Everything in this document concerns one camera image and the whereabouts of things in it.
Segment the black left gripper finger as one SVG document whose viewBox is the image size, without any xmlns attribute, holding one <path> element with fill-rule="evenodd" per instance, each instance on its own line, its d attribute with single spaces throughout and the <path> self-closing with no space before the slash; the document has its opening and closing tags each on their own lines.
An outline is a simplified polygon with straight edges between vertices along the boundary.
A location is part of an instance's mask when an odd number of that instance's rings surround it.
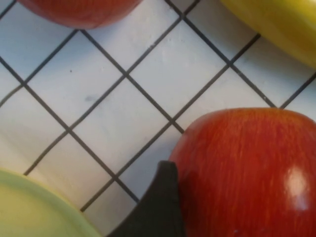
<svg viewBox="0 0 316 237">
<path fill-rule="evenodd" d="M 185 228 L 174 162 L 160 161 L 156 174 L 131 213 L 110 237 L 183 237 Z"/>
</svg>

